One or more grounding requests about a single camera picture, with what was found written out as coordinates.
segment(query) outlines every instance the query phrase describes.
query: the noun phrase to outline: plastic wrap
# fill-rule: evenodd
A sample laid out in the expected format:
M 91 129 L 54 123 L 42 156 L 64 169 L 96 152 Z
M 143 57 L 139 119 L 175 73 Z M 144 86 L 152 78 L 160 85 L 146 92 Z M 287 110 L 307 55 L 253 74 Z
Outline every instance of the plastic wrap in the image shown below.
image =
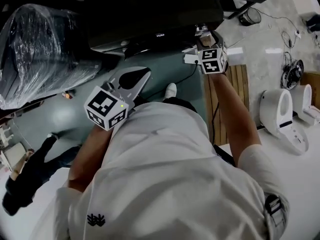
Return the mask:
M 18 8 L 0 33 L 0 108 L 18 109 L 92 79 L 102 63 L 91 52 L 77 14 Z

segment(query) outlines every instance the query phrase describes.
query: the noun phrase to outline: white box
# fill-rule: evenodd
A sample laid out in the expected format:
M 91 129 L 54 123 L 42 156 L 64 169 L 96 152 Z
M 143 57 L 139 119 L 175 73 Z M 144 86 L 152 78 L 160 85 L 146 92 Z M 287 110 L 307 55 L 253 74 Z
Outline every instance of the white box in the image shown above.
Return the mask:
M 128 116 L 129 105 L 96 86 L 84 104 L 87 117 L 105 129 L 112 129 Z
M 223 49 L 199 50 L 197 53 L 203 73 L 216 74 L 224 72 L 227 63 L 227 54 Z
M 293 3 L 299 16 L 306 21 L 310 20 L 312 16 L 320 14 L 318 0 L 293 0 Z

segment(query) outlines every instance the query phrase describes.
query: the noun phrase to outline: logo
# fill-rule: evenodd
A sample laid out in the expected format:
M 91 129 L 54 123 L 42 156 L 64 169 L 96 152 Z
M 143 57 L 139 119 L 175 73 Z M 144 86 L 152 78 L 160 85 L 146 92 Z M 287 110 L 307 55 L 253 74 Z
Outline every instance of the logo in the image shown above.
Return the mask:
M 95 225 L 102 227 L 106 223 L 106 220 L 104 219 L 105 218 L 104 215 L 101 216 L 100 214 L 98 214 L 98 216 L 94 216 L 91 213 L 91 215 L 87 215 L 86 218 L 88 220 L 88 224 L 92 227 L 94 227 Z

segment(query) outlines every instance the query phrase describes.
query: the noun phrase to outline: white floor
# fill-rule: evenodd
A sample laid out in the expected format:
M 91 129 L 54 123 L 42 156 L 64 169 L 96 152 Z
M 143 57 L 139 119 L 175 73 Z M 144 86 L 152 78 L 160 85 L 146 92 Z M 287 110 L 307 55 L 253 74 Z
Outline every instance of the white floor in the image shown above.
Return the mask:
M 238 18 L 225 20 L 217 29 L 227 47 L 242 48 L 243 54 L 231 56 L 230 63 L 246 64 L 250 113 L 259 125 L 259 102 L 263 91 L 280 88 L 280 76 L 284 64 L 284 51 L 291 52 L 292 58 L 302 60 L 305 71 L 320 70 L 320 48 L 315 45 L 315 34 L 307 32 L 295 8 L 293 0 L 267 0 L 253 6 L 273 17 L 287 17 L 301 33 L 290 50 L 285 47 L 281 32 L 286 30 L 292 41 L 295 27 L 287 19 L 273 19 L 261 15 L 260 24 L 242 26 Z
M 265 129 L 259 136 L 266 155 L 277 173 L 290 204 L 288 223 L 281 240 L 313 240 L 320 232 L 320 125 L 308 126 L 299 118 L 294 124 L 304 128 L 309 150 L 296 155 Z M 231 154 L 229 144 L 221 147 Z

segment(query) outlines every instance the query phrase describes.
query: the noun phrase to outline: shirt sleeve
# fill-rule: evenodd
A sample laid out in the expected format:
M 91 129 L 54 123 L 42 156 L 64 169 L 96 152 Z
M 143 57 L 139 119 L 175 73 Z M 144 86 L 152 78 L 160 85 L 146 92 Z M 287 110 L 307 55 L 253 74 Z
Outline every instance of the shirt sleeve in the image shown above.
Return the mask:
M 69 187 L 62 187 L 56 191 L 54 204 L 53 239 L 68 240 L 69 236 L 69 208 L 80 198 L 82 193 Z
M 265 196 L 264 215 L 270 231 L 270 239 L 279 239 L 288 222 L 289 202 L 278 172 L 263 151 L 262 145 L 247 147 L 239 158 L 238 168 L 249 174 L 262 188 Z M 269 214 L 270 211 L 267 212 L 267 203 L 269 204 L 268 200 L 273 199 L 274 196 L 280 199 L 281 205 L 278 206 L 279 212 L 272 215 Z
M 5 183 L 5 189 L 10 194 L 13 195 L 16 192 L 17 183 L 9 177 L 8 180 Z

